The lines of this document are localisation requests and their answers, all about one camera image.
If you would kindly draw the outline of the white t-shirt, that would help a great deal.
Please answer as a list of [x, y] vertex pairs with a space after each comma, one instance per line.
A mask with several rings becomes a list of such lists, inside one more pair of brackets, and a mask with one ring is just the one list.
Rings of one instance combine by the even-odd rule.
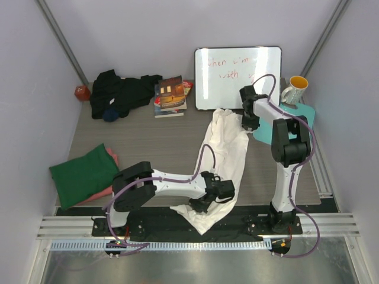
[[221, 180], [231, 180], [235, 196], [229, 202], [212, 202], [206, 213], [197, 213], [189, 205], [172, 206], [200, 235], [223, 219], [236, 205], [248, 149], [248, 133], [242, 128], [242, 116], [229, 109], [217, 109], [208, 125], [202, 144], [209, 147], [199, 150], [195, 172], [214, 172]]

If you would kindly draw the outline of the red Treehouse book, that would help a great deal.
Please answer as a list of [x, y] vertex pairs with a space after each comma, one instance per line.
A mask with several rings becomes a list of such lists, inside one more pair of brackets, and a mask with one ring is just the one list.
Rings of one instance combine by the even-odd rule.
[[184, 85], [184, 93], [185, 93], [185, 96], [186, 96], [186, 101], [187, 101], [187, 96], [189, 95], [189, 93], [191, 92], [191, 89], [193, 87], [193, 83], [188, 81], [188, 80], [184, 80], [183, 81], [183, 85]]

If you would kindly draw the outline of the brown Edward Tulane book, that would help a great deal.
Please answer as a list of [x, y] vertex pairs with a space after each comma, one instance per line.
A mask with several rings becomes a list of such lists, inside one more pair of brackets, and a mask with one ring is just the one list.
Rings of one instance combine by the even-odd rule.
[[160, 108], [163, 111], [176, 111], [187, 108], [182, 76], [162, 79], [158, 82]]

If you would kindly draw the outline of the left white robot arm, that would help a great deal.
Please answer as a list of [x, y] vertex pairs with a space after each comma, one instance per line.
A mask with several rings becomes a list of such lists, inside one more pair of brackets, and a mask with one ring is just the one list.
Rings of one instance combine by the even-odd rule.
[[122, 235], [129, 214], [157, 197], [188, 198], [187, 205], [172, 209], [203, 235], [234, 207], [238, 188], [233, 180], [224, 179], [199, 166], [192, 175], [177, 175], [152, 169], [150, 162], [140, 162], [120, 171], [113, 178], [112, 199], [103, 207], [105, 228], [114, 236]]

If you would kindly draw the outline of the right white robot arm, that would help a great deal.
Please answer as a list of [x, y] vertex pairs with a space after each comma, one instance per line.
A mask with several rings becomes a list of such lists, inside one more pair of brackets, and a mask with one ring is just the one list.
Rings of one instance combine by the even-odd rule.
[[276, 234], [285, 234], [296, 223], [298, 176], [312, 154], [311, 128], [304, 116], [295, 116], [272, 103], [268, 95], [258, 95], [255, 88], [240, 89], [243, 106], [242, 127], [259, 129], [260, 120], [272, 125], [271, 153], [277, 164], [274, 197], [269, 205], [267, 225]]

